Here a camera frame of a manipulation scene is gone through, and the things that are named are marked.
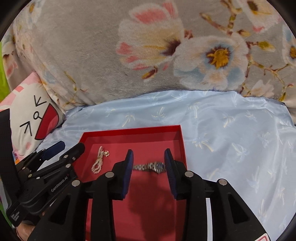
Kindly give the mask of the left hand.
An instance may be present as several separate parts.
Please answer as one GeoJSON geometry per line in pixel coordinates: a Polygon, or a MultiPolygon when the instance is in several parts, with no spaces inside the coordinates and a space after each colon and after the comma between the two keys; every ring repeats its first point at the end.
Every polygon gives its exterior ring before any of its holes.
{"type": "Polygon", "coordinates": [[[16,234],[18,238],[22,241],[27,241],[30,234],[33,232],[35,226],[33,225],[28,225],[26,223],[21,223],[17,228],[16,228],[16,234]]]}

